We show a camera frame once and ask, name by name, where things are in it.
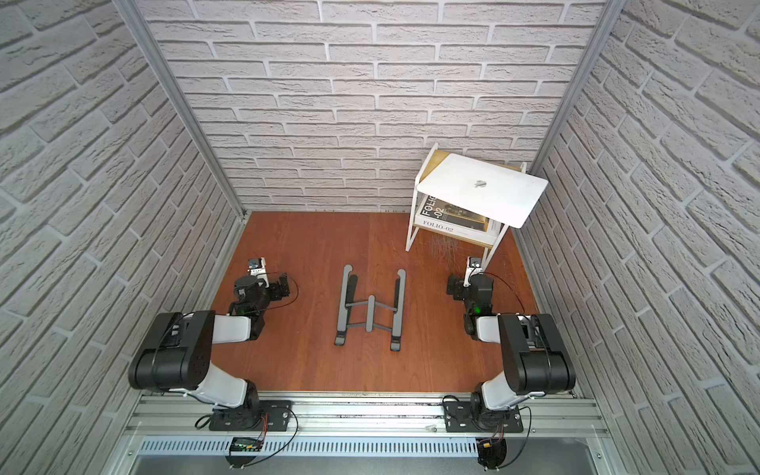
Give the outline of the silver laptop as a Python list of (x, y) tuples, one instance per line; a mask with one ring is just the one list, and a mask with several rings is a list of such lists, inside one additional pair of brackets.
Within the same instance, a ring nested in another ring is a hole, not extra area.
[(419, 192), (520, 229), (548, 186), (530, 174), (448, 154), (417, 185)]

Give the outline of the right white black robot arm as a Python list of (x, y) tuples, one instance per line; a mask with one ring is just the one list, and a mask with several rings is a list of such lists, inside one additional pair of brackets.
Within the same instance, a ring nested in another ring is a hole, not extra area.
[(469, 278), (451, 275), (446, 294), (464, 305), (465, 332), (477, 342), (501, 349), (503, 370), (480, 383), (471, 394), (469, 424), (496, 429), (532, 398), (570, 391), (576, 371), (552, 316), (493, 311), (493, 279), (483, 273)]

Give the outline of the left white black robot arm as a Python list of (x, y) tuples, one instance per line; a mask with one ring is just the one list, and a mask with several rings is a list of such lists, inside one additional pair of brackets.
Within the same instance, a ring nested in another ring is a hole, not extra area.
[(257, 386), (212, 362), (220, 344), (257, 340), (269, 305), (290, 295), (288, 275), (274, 282), (268, 274), (247, 275), (235, 282), (235, 302), (225, 315), (213, 310), (157, 315), (129, 370), (132, 388), (176, 393), (211, 407), (197, 429), (209, 431), (286, 431), (289, 402), (263, 402)]

